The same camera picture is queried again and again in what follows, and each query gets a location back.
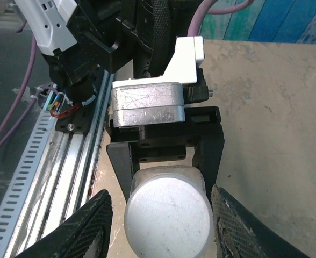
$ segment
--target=screw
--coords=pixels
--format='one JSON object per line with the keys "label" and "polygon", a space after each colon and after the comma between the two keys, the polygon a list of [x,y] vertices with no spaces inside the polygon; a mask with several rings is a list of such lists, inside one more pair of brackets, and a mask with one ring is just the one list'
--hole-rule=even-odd
{"label": "screw", "polygon": [[74,124],[68,124],[67,125],[67,130],[73,131],[74,130]]}
{"label": "screw", "polygon": [[208,89],[208,95],[210,98],[213,97],[213,95],[214,95],[213,89]]}

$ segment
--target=blue painted wall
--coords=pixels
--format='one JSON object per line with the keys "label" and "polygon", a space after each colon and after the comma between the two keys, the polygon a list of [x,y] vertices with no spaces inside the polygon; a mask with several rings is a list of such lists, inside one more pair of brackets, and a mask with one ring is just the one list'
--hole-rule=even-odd
{"label": "blue painted wall", "polygon": [[[244,0],[218,0],[214,8]],[[255,0],[232,15],[207,15],[205,39],[316,44],[316,0]]]}

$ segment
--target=metal rail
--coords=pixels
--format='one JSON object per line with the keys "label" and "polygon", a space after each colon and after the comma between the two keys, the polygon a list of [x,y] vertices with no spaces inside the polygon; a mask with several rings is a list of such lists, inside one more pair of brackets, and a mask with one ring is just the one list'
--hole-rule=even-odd
{"label": "metal rail", "polygon": [[113,79],[105,72],[87,135],[57,132],[41,112],[0,206],[0,258],[29,248],[90,197]]}

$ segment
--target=beige work surface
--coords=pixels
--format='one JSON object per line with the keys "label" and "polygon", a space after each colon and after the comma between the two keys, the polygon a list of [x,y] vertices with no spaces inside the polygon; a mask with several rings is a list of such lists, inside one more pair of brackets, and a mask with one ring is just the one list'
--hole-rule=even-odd
{"label": "beige work surface", "polygon": [[[202,64],[222,114],[225,148],[217,185],[274,232],[316,257],[316,45],[206,41]],[[118,80],[131,77],[123,68]],[[125,237],[125,201],[105,151],[94,193],[113,203],[109,258],[136,257]],[[192,149],[182,163],[190,164]],[[206,257],[216,257],[212,245]]]}

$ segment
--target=black mounting bracket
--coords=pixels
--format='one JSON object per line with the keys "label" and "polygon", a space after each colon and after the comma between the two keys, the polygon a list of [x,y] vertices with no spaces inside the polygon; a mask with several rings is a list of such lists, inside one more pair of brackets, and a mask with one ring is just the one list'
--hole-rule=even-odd
{"label": "black mounting bracket", "polygon": [[192,165],[201,171],[210,200],[225,143],[220,122],[216,106],[186,108],[182,123],[130,128],[114,128],[110,115],[106,130],[111,143],[106,150],[126,201],[140,163],[183,160],[186,147],[195,148]]}

